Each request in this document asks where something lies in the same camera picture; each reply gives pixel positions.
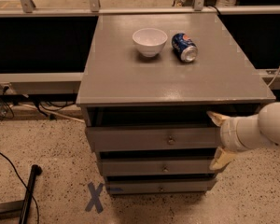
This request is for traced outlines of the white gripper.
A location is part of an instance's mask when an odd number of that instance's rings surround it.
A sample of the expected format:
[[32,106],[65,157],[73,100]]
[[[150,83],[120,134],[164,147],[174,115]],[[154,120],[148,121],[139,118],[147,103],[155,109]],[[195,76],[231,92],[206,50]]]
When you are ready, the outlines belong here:
[[238,125],[243,118],[230,118],[214,111],[207,111],[208,117],[213,123],[220,127],[221,143],[224,147],[216,149],[214,158],[211,160],[209,168],[213,171],[221,170],[232,162],[236,154],[234,152],[248,151],[238,137]]

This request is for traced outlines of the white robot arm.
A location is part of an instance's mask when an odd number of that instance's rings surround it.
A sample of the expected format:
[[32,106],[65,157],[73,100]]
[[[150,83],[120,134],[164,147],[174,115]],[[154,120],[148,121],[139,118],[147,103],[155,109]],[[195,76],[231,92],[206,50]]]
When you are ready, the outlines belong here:
[[221,145],[210,169],[225,168],[239,152],[263,147],[280,147],[280,102],[264,106],[256,115],[230,117],[208,111],[209,118],[220,128]]

